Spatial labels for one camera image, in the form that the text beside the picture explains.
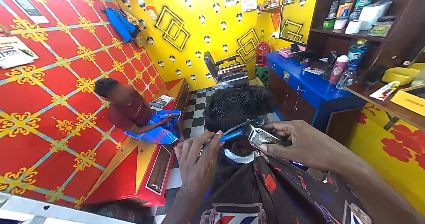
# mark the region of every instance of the blue jacket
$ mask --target blue jacket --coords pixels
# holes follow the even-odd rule
[[[133,37],[135,37],[140,31],[136,26],[132,25],[123,16],[111,8],[106,9],[106,15],[108,16],[112,26],[114,26],[114,28],[126,42],[133,41]]]

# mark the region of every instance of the blue comb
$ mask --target blue comb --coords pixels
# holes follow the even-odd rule
[[[252,120],[257,122],[257,123],[264,124],[264,117],[263,116],[258,116],[257,118],[254,118]],[[243,129],[245,129],[245,126],[248,124],[248,122],[249,121],[247,120],[245,123],[239,124],[239,125],[237,125],[233,128],[230,128],[230,129],[224,131],[223,136],[219,140],[219,143],[226,141],[226,140],[230,140],[231,138],[242,134]]]

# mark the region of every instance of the power socket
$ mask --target power socket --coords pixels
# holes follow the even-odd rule
[[[279,38],[279,37],[280,37],[280,34],[279,34],[279,32],[278,32],[278,31],[274,31],[274,32],[272,32],[272,35],[273,35],[274,37],[276,37],[276,38]]]

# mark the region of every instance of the black barber chair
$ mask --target black barber chair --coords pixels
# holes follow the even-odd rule
[[[247,65],[238,62],[236,60],[237,57],[239,57],[239,55],[214,62],[213,56],[210,52],[204,53],[204,62],[207,65],[215,84],[220,85],[220,89],[233,86],[237,83],[248,83],[248,76],[242,71],[247,67]],[[235,61],[236,64],[220,68],[220,65],[226,61]]]

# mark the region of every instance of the black hair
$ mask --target black hair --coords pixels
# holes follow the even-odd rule
[[[236,84],[216,90],[205,106],[205,128],[225,131],[267,113],[272,106],[273,95],[263,86]]]
[[[94,92],[99,96],[107,97],[107,93],[118,85],[118,81],[112,78],[102,78],[94,83]]]

